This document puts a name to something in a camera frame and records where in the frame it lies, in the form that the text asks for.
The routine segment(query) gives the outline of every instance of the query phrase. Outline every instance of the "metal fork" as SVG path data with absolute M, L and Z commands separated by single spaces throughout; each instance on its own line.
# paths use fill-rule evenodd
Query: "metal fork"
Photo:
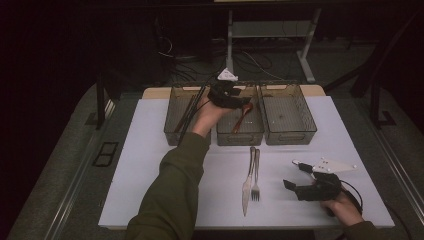
M 253 185 L 251 190 L 252 200 L 253 201 L 259 201 L 260 197 L 260 191 L 258 186 L 258 171 L 259 171 L 259 156 L 260 156 L 260 150 L 255 150 L 255 185 Z

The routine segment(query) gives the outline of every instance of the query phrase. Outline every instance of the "green jacket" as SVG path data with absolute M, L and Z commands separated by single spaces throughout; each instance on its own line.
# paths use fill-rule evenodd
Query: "green jacket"
M 159 176 L 147 190 L 138 215 L 128 224 L 125 239 L 191 239 L 208 150 L 203 137 L 187 133 L 181 144 L 165 155 Z M 386 239 L 371 222 L 348 227 L 345 233 L 350 240 Z

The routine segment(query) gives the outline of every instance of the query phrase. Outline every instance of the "table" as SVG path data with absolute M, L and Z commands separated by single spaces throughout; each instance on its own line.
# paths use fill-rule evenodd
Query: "table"
M 163 133 L 170 88 L 147 89 L 139 100 L 116 168 L 99 225 L 125 229 L 138 212 L 147 188 L 156 178 L 168 146 Z M 355 186 L 364 199 L 364 218 L 377 227 L 394 223 L 370 179 L 330 97 L 317 85 L 302 86 L 318 131 L 309 145 L 268 146 L 263 141 L 259 169 L 261 201 L 241 207 L 241 186 L 249 165 L 249 147 L 220 147 L 212 143 L 199 185 L 196 229 L 316 229 L 339 226 L 318 202 L 298 201 L 284 188 L 283 179 L 310 185 L 312 179 L 291 163 L 314 165 L 321 157 L 355 164 L 358 170 L 337 174 Z

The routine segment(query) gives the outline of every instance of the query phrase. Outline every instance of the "knife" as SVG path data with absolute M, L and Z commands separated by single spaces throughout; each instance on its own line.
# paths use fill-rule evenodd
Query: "knife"
M 253 167 L 255 163 L 255 153 L 256 148 L 250 147 L 250 166 L 249 166 L 249 174 L 247 175 L 246 181 L 243 183 L 242 188 L 242 206 L 243 206 L 243 214 L 246 217 L 247 213 L 247 205 L 249 204 L 249 198 L 250 198 L 250 186 L 252 183 L 252 174 L 253 174 Z

